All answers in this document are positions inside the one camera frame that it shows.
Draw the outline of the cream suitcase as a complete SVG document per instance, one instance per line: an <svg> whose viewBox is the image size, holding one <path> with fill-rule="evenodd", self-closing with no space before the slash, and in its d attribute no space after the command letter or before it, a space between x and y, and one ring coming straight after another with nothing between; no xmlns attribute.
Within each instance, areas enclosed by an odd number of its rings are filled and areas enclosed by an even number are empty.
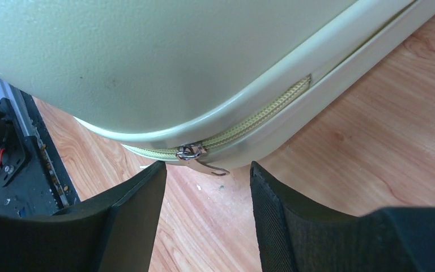
<svg viewBox="0 0 435 272"><path fill-rule="evenodd" d="M0 78L138 155L222 176L433 15L435 1L0 1Z"/></svg>

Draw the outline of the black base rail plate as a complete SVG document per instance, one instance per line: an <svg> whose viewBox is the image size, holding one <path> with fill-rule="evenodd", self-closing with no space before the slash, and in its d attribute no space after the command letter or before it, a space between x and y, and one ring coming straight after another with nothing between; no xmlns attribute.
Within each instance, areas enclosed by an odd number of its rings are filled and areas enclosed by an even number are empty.
<svg viewBox="0 0 435 272"><path fill-rule="evenodd" d="M9 186L0 186L0 215L12 218L50 215L79 203L80 198L33 98L0 82L2 98L11 100L30 160Z"/></svg>

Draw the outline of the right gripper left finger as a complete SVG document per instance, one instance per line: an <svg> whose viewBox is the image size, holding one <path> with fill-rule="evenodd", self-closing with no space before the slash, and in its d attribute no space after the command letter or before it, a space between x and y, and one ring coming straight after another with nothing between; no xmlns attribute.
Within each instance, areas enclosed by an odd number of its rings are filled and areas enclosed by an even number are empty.
<svg viewBox="0 0 435 272"><path fill-rule="evenodd" d="M0 215L0 271L148 271L166 180L157 161L53 215Z"/></svg>

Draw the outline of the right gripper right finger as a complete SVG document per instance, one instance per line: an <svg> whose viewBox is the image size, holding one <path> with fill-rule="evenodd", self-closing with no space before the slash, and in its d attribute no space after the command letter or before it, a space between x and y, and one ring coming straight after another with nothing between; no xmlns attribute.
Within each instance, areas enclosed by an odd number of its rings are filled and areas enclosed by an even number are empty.
<svg viewBox="0 0 435 272"><path fill-rule="evenodd" d="M250 167L263 271L435 271L435 207L352 216Z"/></svg>

